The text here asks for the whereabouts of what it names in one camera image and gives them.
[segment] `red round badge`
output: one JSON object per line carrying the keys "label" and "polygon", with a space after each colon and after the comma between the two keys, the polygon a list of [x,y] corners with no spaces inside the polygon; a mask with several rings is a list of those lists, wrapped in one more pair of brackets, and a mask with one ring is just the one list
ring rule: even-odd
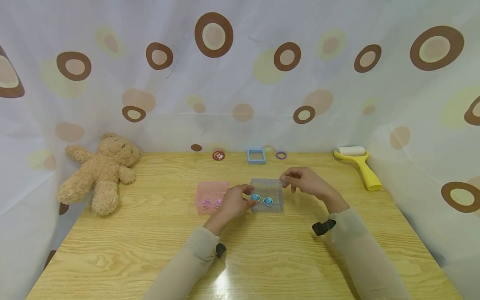
{"label": "red round badge", "polygon": [[222,160],[225,158],[225,153],[222,151],[215,151],[213,152],[212,157],[214,160]]}

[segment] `wooden table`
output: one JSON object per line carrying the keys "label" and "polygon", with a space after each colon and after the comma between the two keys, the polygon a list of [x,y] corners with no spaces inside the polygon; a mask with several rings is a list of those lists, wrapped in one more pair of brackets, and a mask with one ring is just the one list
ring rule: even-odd
{"label": "wooden table", "polygon": [[[278,178],[288,167],[309,166],[356,207],[397,267],[413,299],[460,299],[385,190],[367,192],[358,170],[331,154],[288,153],[266,165],[248,165],[246,154],[148,153],[134,167],[137,181],[120,185],[120,205],[108,217],[87,208],[27,299],[141,299],[160,270],[208,216],[193,203],[199,181]],[[233,221],[216,259],[190,299],[359,299],[330,235],[311,225],[325,221],[313,197],[284,192],[280,214],[256,213]]]}

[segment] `polka dot curtain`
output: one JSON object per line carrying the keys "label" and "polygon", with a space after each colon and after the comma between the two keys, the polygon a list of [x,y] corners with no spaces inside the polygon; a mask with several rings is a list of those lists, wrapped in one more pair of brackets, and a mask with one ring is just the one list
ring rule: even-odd
{"label": "polka dot curtain", "polygon": [[113,131],[192,155],[365,146],[462,296],[479,295],[463,268],[480,264],[479,15],[473,0],[4,3],[0,241],[15,238],[0,290],[22,299],[85,206],[55,198],[77,168],[64,148]]}

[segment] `small blue box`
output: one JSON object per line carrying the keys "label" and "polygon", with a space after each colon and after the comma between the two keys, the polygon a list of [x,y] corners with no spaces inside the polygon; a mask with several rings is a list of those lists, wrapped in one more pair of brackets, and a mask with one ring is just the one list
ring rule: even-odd
{"label": "small blue box", "polygon": [[[251,159],[250,154],[254,153],[261,153],[262,154],[262,159]],[[247,161],[249,165],[263,165],[267,162],[267,159],[265,157],[265,150],[262,148],[249,148],[247,149]]]}

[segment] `black wristband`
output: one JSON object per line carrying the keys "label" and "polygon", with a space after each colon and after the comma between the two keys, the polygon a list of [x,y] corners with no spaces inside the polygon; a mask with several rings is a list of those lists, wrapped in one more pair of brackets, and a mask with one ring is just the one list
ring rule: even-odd
{"label": "black wristband", "polygon": [[321,236],[327,233],[327,231],[329,231],[330,229],[332,229],[333,226],[335,226],[335,224],[336,224],[335,220],[328,219],[325,223],[318,222],[313,224],[312,229],[317,236]]}
{"label": "black wristband", "polygon": [[225,251],[227,251],[227,248],[223,244],[218,243],[215,247],[215,256],[220,258]]}

